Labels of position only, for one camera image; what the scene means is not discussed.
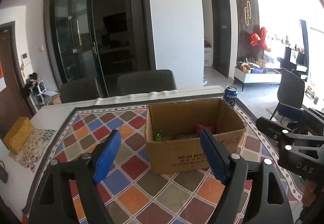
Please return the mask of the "person's right hand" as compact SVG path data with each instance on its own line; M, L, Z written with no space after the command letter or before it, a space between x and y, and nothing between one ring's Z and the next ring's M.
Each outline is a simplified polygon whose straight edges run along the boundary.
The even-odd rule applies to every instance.
M305 207L309 207L316 198L315 189L317 184L307 180L304 187L304 194L302 197L302 204Z

